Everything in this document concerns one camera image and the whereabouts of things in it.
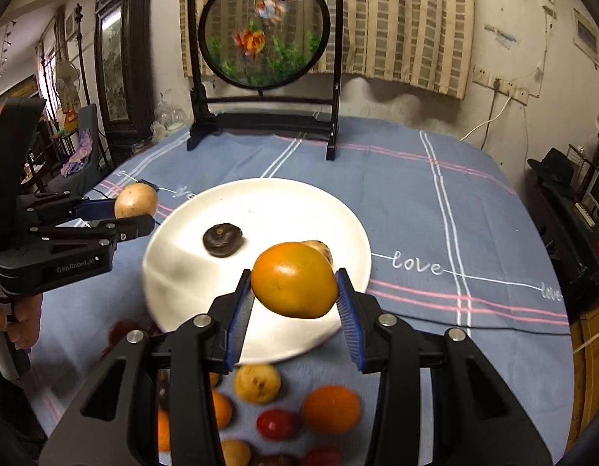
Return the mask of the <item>person's left hand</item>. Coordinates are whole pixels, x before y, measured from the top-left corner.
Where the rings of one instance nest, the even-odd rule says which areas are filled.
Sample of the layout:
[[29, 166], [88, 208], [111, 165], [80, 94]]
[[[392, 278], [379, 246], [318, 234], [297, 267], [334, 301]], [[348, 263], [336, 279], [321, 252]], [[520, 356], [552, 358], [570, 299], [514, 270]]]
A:
[[32, 348], [38, 341], [42, 320], [43, 295], [22, 298], [13, 308], [10, 321], [0, 306], [0, 331], [5, 331], [17, 349]]

